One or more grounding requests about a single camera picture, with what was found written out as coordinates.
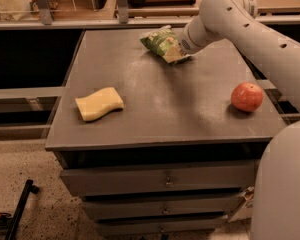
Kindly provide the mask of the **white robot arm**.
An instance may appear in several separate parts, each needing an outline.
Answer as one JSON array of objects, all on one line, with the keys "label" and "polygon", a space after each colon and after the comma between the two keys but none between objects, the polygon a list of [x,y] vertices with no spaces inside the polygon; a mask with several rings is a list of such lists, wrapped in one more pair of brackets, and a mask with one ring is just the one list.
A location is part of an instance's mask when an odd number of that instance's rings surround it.
[{"label": "white robot arm", "polygon": [[[179,37],[186,54],[225,38],[300,112],[300,43],[255,20],[256,0],[201,0]],[[251,240],[300,240],[300,121],[267,145],[254,187]]]}]

